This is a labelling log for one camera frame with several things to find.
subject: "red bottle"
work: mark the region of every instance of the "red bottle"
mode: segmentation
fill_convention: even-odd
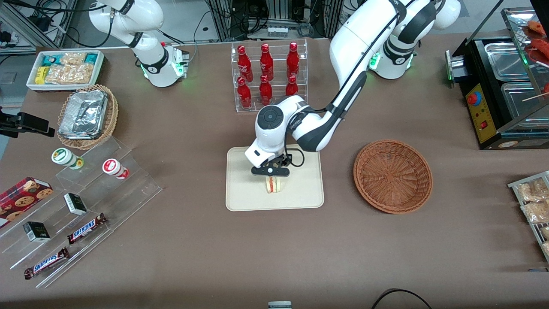
[[[295,76],[299,75],[299,54],[298,54],[298,44],[296,42],[290,43],[290,52],[286,58],[286,75],[288,78],[293,74]]]
[[[246,48],[240,45],[237,48],[238,51],[238,70],[240,75],[243,76],[247,82],[254,80],[254,74],[251,72],[250,57],[246,54]]]
[[[273,56],[269,52],[269,44],[261,45],[261,73],[267,75],[269,81],[275,78],[275,68],[273,66]]]
[[[259,93],[261,94],[261,104],[267,106],[271,104],[273,97],[273,88],[269,84],[269,79],[266,74],[261,76],[261,85],[259,85]]]
[[[242,76],[239,76],[237,79],[238,83],[238,98],[240,99],[240,103],[242,104],[242,108],[244,109],[250,109],[251,108],[251,92],[250,88],[246,85],[246,80]]]
[[[287,96],[297,95],[298,91],[299,91],[299,88],[295,83],[295,75],[292,75],[288,78],[288,84],[286,85],[286,95]]]

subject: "snickers wrapper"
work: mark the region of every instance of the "snickers wrapper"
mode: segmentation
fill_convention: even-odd
[[[98,226],[105,223],[106,221],[107,221],[107,218],[105,218],[105,215],[101,213],[97,217],[93,218],[93,220],[86,223],[86,225],[84,225],[80,229],[77,229],[76,232],[72,233],[71,235],[68,235],[67,238],[69,239],[69,244],[70,245],[74,244],[75,242],[82,239],[85,235],[95,230]]]
[[[67,250],[66,247],[63,247],[61,251],[57,252],[56,254],[46,258],[44,261],[34,265],[34,267],[29,267],[25,270],[25,279],[29,280],[32,277],[38,275],[41,271],[44,269],[47,269],[55,264],[57,264],[59,261],[68,259],[69,256],[69,250]]]

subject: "red emergency stop button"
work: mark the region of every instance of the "red emergency stop button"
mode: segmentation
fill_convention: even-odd
[[[469,103],[472,106],[478,106],[480,104],[480,101],[482,99],[482,95],[480,92],[475,91],[474,93],[471,93],[467,96],[467,103]]]
[[[467,103],[473,105],[477,102],[477,95],[476,94],[471,94],[467,97]]]

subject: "brown tabletop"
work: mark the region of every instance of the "brown tabletop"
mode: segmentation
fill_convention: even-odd
[[[445,82],[444,51],[463,35],[423,40],[398,80],[370,74],[321,152],[325,203],[317,209],[230,212],[227,151],[254,139],[237,114],[230,44],[200,46],[189,78],[153,87],[129,49],[105,49],[102,83],[116,96],[115,136],[165,188],[46,289],[0,256],[2,308],[368,308],[388,288],[410,289],[434,308],[549,306],[544,258],[506,184],[547,170],[547,151],[480,151],[459,88]],[[329,41],[309,40],[309,100],[337,92]],[[66,93],[29,91],[23,111],[57,116]],[[358,151],[379,139],[410,144],[430,164],[434,190],[417,212],[382,213],[352,180]],[[57,138],[21,134],[0,161],[0,191],[25,176],[48,180]],[[422,308],[391,295],[378,308]]]

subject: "brown wicker basket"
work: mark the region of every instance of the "brown wicker basket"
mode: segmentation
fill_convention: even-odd
[[[433,188],[427,161],[411,146],[379,140],[356,156],[355,185],[364,199],[388,213],[408,213],[420,208]]]
[[[118,103],[113,93],[105,86],[102,85],[93,85],[90,87],[82,88],[76,90],[77,92],[101,90],[107,93],[109,96],[109,101],[107,103],[107,111],[105,112],[105,122],[103,124],[103,133],[98,139],[95,140],[69,140],[61,137],[59,132],[57,132],[57,137],[61,140],[61,143],[67,147],[78,148],[82,150],[88,150],[93,146],[106,141],[114,131],[116,127],[116,117],[118,117]],[[70,99],[70,96],[65,100],[65,104],[61,108],[61,113],[59,114],[57,124],[61,125],[61,120],[63,120],[63,115],[65,115],[65,110],[67,108],[67,103]]]

